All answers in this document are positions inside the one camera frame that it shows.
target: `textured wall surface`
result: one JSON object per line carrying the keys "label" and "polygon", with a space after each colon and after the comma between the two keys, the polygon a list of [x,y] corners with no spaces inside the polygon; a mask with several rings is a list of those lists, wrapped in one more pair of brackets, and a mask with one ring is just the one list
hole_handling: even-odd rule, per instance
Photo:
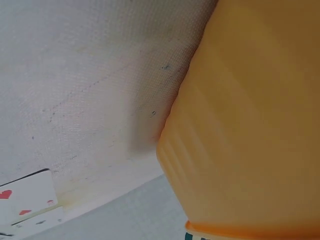
{"label": "textured wall surface", "polygon": [[0,185],[50,168],[71,219],[162,174],[212,0],[2,0]]}
{"label": "textured wall surface", "polygon": [[26,240],[183,240],[187,218],[164,176]]}

